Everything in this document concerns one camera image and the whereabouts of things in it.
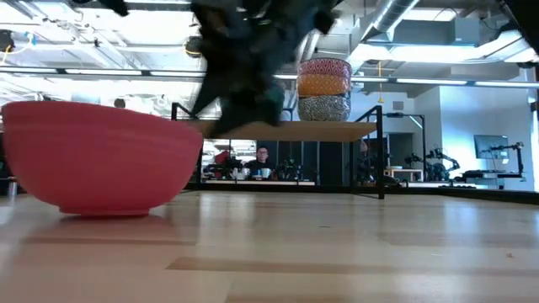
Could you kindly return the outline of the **wooden shelf with black legs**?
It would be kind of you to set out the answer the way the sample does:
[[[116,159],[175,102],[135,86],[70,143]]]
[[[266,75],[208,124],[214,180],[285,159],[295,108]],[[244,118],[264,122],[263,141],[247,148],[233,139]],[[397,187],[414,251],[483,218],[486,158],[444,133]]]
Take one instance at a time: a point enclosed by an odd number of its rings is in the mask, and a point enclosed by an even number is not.
[[[316,141],[316,142],[348,142],[349,146],[349,185],[322,186],[302,185],[294,183],[265,181],[242,182],[203,182],[201,179],[201,160],[195,166],[195,181],[188,183],[185,188],[191,191],[249,191],[249,192],[279,192],[279,193],[320,193],[320,194],[376,194],[378,199],[384,199],[386,187],[384,177],[384,149],[377,149],[378,163],[376,171],[376,186],[361,189],[356,180],[355,143],[371,133],[376,133],[378,144],[382,144],[382,106],[377,105],[365,112],[355,122],[338,121],[286,121],[279,127],[254,122],[222,136],[229,140],[262,140],[262,141]]]

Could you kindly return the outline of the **black metal table frame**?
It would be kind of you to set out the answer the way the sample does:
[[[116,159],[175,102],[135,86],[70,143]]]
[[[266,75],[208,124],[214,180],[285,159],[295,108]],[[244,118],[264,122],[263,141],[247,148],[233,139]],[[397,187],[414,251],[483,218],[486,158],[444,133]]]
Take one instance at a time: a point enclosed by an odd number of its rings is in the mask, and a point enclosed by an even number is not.
[[[526,191],[507,191],[491,189],[468,188],[383,188],[382,196],[376,187],[354,187],[337,185],[306,185],[290,182],[254,182],[254,181],[218,181],[207,183],[188,183],[185,190],[189,191],[245,191],[245,192],[278,192],[278,193],[309,193],[309,194],[356,194],[373,199],[384,199],[389,194],[395,195],[436,195],[464,199],[479,199],[498,202],[508,202],[523,205],[539,206],[539,193]]]

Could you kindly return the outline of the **small blue striped bowl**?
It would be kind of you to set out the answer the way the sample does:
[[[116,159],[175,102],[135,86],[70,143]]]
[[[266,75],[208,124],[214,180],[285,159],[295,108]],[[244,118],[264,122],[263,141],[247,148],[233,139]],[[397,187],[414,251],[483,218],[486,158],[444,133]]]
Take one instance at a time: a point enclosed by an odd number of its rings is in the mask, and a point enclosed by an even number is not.
[[[322,95],[300,98],[297,112],[301,121],[346,121],[351,100],[344,95]]]

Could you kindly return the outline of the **small pink patterned bowl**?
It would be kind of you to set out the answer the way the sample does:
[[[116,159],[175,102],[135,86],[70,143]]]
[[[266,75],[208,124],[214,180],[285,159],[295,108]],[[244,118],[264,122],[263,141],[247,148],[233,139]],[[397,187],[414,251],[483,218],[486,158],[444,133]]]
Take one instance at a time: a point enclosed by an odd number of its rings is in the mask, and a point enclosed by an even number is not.
[[[301,62],[297,73],[299,75],[316,74],[350,78],[352,67],[347,61],[336,58],[312,58]]]

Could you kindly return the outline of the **person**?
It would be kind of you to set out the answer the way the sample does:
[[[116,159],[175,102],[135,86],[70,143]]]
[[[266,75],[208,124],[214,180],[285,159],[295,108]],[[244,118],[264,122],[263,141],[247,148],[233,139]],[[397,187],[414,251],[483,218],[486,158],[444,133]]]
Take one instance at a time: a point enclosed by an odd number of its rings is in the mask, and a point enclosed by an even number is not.
[[[374,181],[371,173],[371,156],[369,147],[365,141],[360,142],[360,155],[357,162],[358,181],[369,183]]]
[[[246,162],[244,166],[249,170],[248,179],[269,179],[275,165],[269,160],[269,152],[266,146],[261,146],[256,151],[256,158]]]

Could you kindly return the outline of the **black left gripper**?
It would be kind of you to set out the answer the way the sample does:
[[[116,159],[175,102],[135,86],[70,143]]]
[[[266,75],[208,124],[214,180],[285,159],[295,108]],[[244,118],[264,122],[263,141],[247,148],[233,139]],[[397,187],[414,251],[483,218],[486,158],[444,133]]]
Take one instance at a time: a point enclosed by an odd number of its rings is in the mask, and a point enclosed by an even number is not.
[[[206,71],[191,112],[221,101],[221,117],[205,137],[268,124],[266,93],[279,83],[274,75],[294,60],[310,32],[331,30],[338,5],[339,0],[192,0]]]

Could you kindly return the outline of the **background dark monitor screen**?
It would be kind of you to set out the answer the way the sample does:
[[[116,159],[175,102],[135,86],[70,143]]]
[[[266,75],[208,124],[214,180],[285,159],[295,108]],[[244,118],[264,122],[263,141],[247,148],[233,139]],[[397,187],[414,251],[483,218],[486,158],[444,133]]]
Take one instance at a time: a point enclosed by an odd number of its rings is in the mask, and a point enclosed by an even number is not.
[[[509,159],[507,136],[475,135],[475,155],[477,159]]]

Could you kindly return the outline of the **large red bowl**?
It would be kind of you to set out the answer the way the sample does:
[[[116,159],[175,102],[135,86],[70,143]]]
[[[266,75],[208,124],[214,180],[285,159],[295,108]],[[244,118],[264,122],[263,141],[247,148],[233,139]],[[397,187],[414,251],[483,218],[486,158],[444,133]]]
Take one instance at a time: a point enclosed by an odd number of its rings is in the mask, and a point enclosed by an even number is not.
[[[95,104],[12,102],[2,117],[13,175],[66,214],[147,214],[181,192],[203,145],[188,122]]]

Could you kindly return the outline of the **small yellow patterned bowl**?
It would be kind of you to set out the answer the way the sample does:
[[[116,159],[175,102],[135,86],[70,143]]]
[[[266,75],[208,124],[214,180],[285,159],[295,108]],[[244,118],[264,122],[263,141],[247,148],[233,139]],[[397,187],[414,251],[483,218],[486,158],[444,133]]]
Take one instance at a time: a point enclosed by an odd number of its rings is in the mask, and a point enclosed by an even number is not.
[[[297,78],[297,91],[301,97],[339,95],[350,90],[347,77],[321,74],[305,74]]]

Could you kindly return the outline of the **background black robot arms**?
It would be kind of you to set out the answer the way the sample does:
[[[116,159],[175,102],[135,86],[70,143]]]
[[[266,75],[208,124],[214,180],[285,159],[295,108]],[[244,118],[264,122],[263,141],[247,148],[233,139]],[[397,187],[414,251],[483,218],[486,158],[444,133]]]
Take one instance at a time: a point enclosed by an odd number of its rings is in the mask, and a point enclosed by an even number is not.
[[[442,163],[444,160],[450,162],[451,167],[447,168]],[[429,154],[425,157],[420,157],[412,153],[409,157],[405,158],[405,163],[409,166],[412,166],[416,162],[423,164],[424,176],[427,178],[427,181],[449,181],[451,178],[450,172],[461,168],[457,160],[447,156],[439,147],[430,150]]]

